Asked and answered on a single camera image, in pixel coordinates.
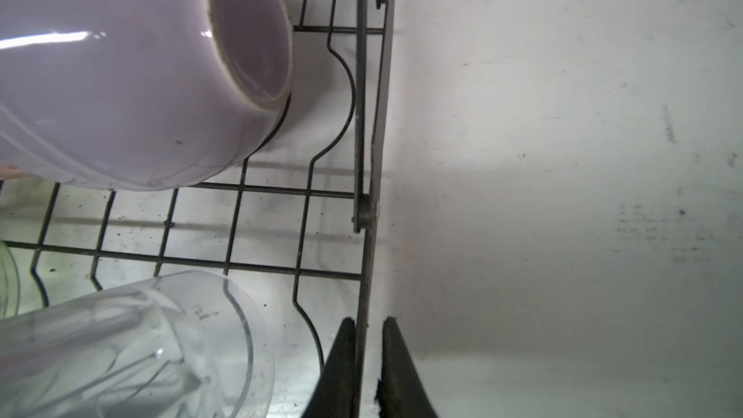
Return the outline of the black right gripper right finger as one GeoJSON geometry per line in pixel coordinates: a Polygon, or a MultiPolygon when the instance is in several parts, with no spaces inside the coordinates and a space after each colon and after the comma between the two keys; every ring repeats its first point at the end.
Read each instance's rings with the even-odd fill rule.
{"type": "Polygon", "coordinates": [[[375,400],[380,417],[438,417],[394,317],[387,317],[382,327],[381,376],[375,400]]]}

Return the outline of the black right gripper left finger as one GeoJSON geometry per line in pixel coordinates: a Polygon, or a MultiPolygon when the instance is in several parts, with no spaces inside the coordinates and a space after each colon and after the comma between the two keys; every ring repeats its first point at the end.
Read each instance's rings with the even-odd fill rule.
{"type": "Polygon", "coordinates": [[[322,369],[303,418],[350,418],[354,397],[356,328],[347,317],[322,369]]]}

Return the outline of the clear glass tumbler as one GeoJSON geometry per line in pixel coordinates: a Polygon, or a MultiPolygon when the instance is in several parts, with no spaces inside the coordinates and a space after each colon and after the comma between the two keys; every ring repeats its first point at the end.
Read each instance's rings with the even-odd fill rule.
{"type": "Polygon", "coordinates": [[[263,417],[275,384],[259,308],[186,271],[1,323],[5,417],[263,417]]]}

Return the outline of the green glass tumbler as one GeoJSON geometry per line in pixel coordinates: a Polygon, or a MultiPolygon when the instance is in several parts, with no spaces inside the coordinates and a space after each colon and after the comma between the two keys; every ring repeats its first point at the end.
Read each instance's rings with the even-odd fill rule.
{"type": "Polygon", "coordinates": [[[0,244],[0,317],[7,319],[14,317],[19,312],[19,301],[21,301],[21,281],[19,280],[19,269],[8,246],[0,244]]]}

